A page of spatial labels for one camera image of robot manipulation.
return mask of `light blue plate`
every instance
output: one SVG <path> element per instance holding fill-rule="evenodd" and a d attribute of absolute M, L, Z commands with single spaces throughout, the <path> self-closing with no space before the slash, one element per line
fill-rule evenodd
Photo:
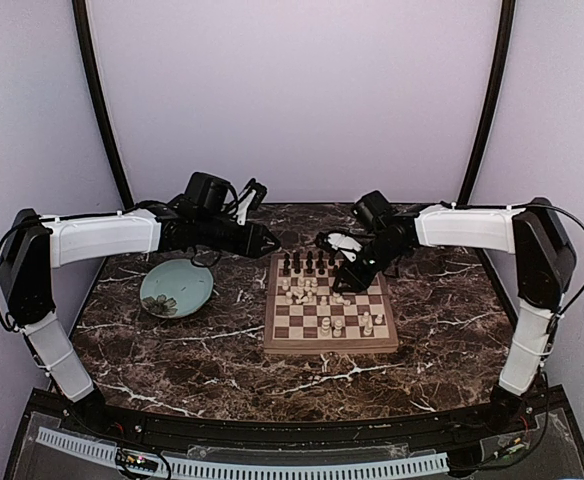
<path fill-rule="evenodd" d="M 168 260 L 154 267 L 141 284 L 141 305 L 160 318 L 182 318 L 205 305 L 214 279 L 190 260 Z"/>

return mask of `black and white robotic arm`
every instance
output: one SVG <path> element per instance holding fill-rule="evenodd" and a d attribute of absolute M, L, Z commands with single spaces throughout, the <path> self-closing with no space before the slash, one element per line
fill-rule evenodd
<path fill-rule="evenodd" d="M 336 250 L 345 261 L 334 288 L 365 290 L 378 272 L 419 247 L 464 246 L 514 254 L 518 277 L 518 323 L 498 386 L 492 418 L 499 428 L 520 405 L 539 365 L 548 355 L 561 304 L 576 265 L 576 254 L 556 213 L 534 199 L 525 208 L 469 208 L 419 205 L 399 213 L 378 191 L 365 195 L 352 212 L 371 234 L 361 244 L 348 232 L 320 233 L 317 246 Z"/>
<path fill-rule="evenodd" d="M 228 192 L 233 200 L 226 204 Z M 280 243 L 246 216 L 266 193 L 254 179 L 237 195 L 229 182 L 195 173 L 185 193 L 167 204 L 143 202 L 127 212 L 72 217 L 22 210 L 0 245 L 0 285 L 11 327 L 24 335 L 40 367 L 71 402 L 99 397 L 57 318 L 51 269 L 90 258 L 196 246 L 261 257 Z"/>

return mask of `tabletop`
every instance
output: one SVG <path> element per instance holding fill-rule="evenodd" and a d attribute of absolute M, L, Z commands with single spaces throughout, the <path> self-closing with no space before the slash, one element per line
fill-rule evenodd
<path fill-rule="evenodd" d="M 264 204 L 286 251 L 319 231 L 356 229 L 345 204 Z M 73 344 L 111 405 L 250 421 L 335 421 L 436 412 L 489 401 L 512 335 L 478 257 L 422 248 L 387 277 L 399 337 L 394 353 L 266 355 L 268 256 L 224 255 L 209 301 L 182 319 L 141 308 L 143 277 L 181 252 L 109 258 L 86 300 Z"/>

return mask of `table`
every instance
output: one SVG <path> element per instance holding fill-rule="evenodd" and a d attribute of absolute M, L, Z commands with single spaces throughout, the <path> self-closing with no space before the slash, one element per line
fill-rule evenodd
<path fill-rule="evenodd" d="M 264 204 L 285 250 L 319 231 L 355 229 L 345 204 Z M 214 292 L 190 317 L 141 309 L 143 276 L 183 253 L 107 260 L 72 336 L 111 405 L 179 416 L 251 421 L 384 418 L 485 403 L 512 329 L 475 252 L 422 248 L 387 278 L 400 340 L 395 353 L 263 353 L 269 257 L 225 255 Z"/>

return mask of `wall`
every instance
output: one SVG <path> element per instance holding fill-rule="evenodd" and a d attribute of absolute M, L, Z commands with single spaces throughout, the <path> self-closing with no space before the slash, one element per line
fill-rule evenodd
<path fill-rule="evenodd" d="M 197 169 L 270 201 L 458 194 L 499 0 L 89 4 L 135 198 Z"/>
<path fill-rule="evenodd" d="M 118 207 L 85 84 L 71 2 L 0 1 L 0 237 L 24 207 L 44 213 Z M 66 328 L 98 263 L 55 275 Z M 46 385 L 18 335 L 0 327 L 0 478 L 26 400 Z"/>
<path fill-rule="evenodd" d="M 496 121 L 475 203 L 544 195 L 584 221 L 584 2 L 518 2 Z M 584 236 L 569 226 L 584 277 Z M 511 259 L 495 258 L 514 288 Z M 584 435 L 584 296 L 568 313 L 549 362 Z"/>

